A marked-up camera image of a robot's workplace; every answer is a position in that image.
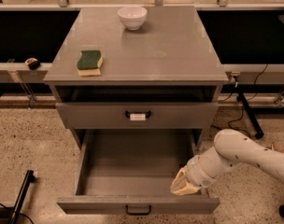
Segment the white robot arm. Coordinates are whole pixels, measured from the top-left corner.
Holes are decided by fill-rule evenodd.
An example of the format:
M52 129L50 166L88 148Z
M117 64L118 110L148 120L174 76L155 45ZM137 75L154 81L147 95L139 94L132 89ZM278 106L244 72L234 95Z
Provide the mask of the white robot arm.
M195 155L180 168L171 185L176 195L190 195L212 185L223 173L243 164L252 165L284 184L284 152L263 147L244 134L225 129L214 138L214 146Z

